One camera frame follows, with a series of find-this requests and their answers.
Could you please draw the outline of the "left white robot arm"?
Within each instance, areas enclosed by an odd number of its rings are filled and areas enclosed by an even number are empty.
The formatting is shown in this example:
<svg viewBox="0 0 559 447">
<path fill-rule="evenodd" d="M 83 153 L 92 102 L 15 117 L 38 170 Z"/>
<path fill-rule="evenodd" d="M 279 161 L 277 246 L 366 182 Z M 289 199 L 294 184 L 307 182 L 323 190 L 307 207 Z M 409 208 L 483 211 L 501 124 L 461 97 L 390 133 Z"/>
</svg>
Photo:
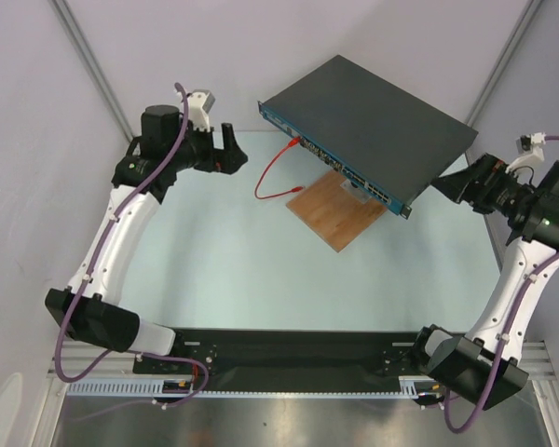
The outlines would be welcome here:
<svg viewBox="0 0 559 447">
<path fill-rule="evenodd" d="M 49 290 L 45 301 L 65 336 L 115 352 L 154 354 L 167 373 L 183 368 L 186 350 L 175 343 L 175 330 L 120 307 L 130 261 L 180 171 L 232 175 L 248 160 L 231 124 L 222 125 L 223 146 L 217 149 L 210 129 L 199 129 L 195 118 L 183 129 L 182 120 L 175 106 L 144 110 L 142 133 L 116 165 L 108 207 L 85 259 L 69 284 Z"/>
</svg>

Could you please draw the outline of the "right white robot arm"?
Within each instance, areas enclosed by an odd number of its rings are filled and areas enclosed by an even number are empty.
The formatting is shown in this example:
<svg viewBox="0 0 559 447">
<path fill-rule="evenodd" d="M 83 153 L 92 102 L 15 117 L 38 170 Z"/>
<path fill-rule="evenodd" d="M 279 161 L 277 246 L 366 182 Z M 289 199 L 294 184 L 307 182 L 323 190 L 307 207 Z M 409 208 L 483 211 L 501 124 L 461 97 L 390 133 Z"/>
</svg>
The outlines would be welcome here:
<svg viewBox="0 0 559 447">
<path fill-rule="evenodd" d="M 511 229 L 497 285 L 474 326 L 463 335 L 425 327 L 410 351 L 416 371 L 487 410 L 528 379 L 519 366 L 525 330 L 559 268 L 559 161 L 538 186 L 518 183 L 514 170 L 491 155 L 432 185 L 477 213 L 500 213 Z"/>
</svg>

